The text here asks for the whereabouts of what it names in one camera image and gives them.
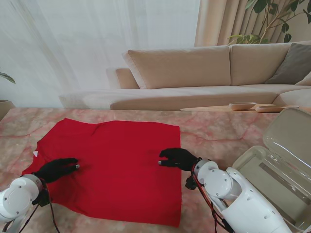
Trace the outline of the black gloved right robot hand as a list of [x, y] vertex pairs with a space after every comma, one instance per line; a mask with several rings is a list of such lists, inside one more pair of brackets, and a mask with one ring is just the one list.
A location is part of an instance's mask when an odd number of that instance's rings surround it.
[[165, 160], [158, 161], [160, 166], [177, 167], [183, 171], [192, 171], [193, 166], [202, 159], [182, 148], [169, 148], [162, 150], [159, 157], [166, 158]]

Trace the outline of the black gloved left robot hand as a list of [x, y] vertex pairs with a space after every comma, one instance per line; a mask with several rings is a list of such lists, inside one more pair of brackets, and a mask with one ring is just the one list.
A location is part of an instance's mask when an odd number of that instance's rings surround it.
[[75, 172], [78, 168], [78, 160], [75, 158], [56, 159], [46, 163], [32, 174], [45, 183], [52, 183], [63, 176]]

